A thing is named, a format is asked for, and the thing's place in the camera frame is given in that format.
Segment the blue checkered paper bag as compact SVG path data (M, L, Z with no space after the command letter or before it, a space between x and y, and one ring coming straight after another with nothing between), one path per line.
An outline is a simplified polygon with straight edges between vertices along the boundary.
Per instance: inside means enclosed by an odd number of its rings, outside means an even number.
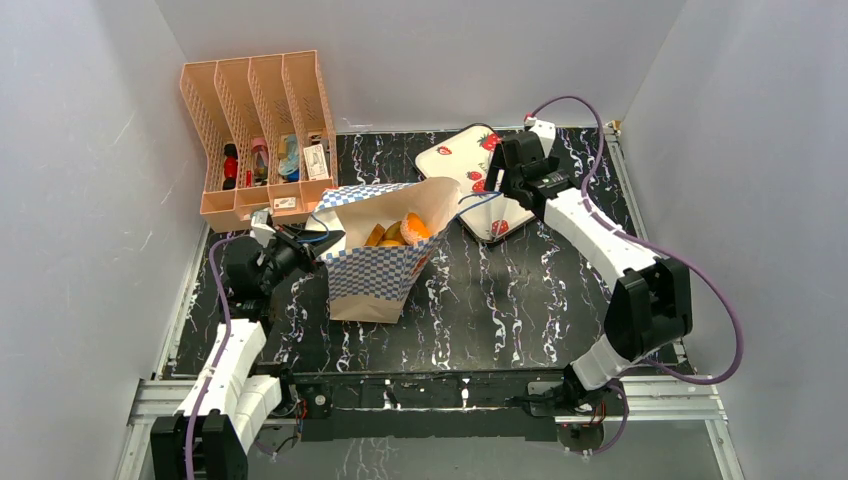
M395 324L407 296L458 212L458 181L434 177L417 183L341 186L323 192L307 227L342 231L318 258L327 269L330 318ZM430 236L406 246L368 246L376 225L419 216Z

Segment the fake brown bread loaf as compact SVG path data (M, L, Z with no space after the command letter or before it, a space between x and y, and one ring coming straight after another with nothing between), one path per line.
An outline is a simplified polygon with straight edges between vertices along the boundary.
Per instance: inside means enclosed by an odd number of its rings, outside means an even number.
M364 245L367 247L377 246L385 233L385 228L381 224L376 224L368 235Z

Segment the fake ring donut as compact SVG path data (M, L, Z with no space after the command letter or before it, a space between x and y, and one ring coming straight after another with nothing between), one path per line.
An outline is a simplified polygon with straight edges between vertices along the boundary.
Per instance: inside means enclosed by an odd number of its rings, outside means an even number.
M380 242L392 241L400 244L405 244L404 237L401 233L402 222L397 221L390 225L383 233Z

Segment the sugared orange fake bread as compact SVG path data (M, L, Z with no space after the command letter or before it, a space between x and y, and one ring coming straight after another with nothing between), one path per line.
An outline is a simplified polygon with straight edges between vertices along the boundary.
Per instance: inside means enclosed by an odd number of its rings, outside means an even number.
M431 237L431 232L420 216L408 213L400 223L400 234L407 245L416 245Z

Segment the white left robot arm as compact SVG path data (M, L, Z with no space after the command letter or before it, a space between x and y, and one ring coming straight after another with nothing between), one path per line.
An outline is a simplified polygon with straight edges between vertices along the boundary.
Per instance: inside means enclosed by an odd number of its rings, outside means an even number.
M271 415L301 399L283 367L256 368L272 330L271 297L294 273L312 273L344 232L252 227L209 250L222 318L209 357L174 413L150 432L157 479L245 479L248 453Z

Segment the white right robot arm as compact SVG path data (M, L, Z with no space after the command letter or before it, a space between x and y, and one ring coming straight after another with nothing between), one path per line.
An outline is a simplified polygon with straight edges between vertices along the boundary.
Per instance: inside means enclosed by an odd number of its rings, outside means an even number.
M533 415L590 413L621 375L692 330L688 268L623 236L577 181L547 152L542 138L522 131L495 146L484 184L532 212L565 237L611 291L603 333L563 370L562 382L511 399Z

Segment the small white label card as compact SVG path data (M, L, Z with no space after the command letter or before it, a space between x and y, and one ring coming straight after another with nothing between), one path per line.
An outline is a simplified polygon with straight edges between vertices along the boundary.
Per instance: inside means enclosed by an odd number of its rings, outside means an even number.
M279 197L275 198L272 203L274 210L293 210L297 208L296 197Z

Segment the strawberry pattern white tray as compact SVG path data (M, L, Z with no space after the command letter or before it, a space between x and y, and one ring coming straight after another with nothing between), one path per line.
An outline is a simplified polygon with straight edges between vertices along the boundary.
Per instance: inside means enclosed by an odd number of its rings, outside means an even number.
M489 126L472 124L436 143L415 159L425 178L449 177L459 182L460 221L480 242L493 243L534 220L517 201L484 193L488 167L500 136Z

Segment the white printed card box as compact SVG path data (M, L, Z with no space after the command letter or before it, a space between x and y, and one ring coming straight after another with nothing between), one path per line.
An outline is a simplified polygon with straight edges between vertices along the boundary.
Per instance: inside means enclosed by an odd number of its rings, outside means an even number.
M321 144L305 147L302 158L309 180L327 180L331 177L326 152Z

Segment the blue item in organizer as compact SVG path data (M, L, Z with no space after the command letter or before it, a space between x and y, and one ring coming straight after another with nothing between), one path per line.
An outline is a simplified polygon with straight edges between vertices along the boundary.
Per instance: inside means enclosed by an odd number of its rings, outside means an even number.
M278 175L286 182L300 180L300 154L295 134L281 138L282 147L278 155Z

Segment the pink capped bottle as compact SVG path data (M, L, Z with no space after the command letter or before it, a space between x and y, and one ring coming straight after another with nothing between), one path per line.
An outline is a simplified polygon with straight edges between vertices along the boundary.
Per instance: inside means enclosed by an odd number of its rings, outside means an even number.
M251 185L266 185L268 180L269 163L269 152L266 140L263 137L255 137L252 140L251 152L254 158Z

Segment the red black toy figure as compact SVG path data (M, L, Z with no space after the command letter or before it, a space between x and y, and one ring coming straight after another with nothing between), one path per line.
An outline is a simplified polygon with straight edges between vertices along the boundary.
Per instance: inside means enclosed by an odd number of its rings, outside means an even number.
M223 190L232 190L237 185L238 179L238 151L233 143L224 145L225 160L223 164Z

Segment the pink plastic file organizer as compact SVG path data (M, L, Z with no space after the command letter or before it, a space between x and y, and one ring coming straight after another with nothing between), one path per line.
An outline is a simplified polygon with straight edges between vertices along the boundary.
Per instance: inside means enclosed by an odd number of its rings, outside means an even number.
M207 158L200 215L212 231L243 230L264 208L302 223L337 186L317 51L186 63L179 88Z

